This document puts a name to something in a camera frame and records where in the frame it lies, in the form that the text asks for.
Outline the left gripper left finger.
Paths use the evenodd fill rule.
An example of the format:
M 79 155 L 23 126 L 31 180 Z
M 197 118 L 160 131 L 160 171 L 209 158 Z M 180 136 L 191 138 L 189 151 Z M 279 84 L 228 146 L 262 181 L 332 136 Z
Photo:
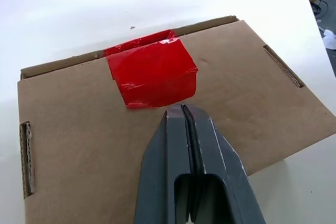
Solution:
M 191 160 L 183 109 L 171 106 L 142 157 L 134 223 L 187 223 Z

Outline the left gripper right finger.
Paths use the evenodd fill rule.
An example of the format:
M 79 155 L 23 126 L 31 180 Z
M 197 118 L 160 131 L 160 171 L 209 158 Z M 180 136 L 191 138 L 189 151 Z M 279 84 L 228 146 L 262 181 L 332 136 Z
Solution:
M 263 215 L 237 152 L 203 110 L 184 105 L 194 158 L 193 223 L 262 223 Z

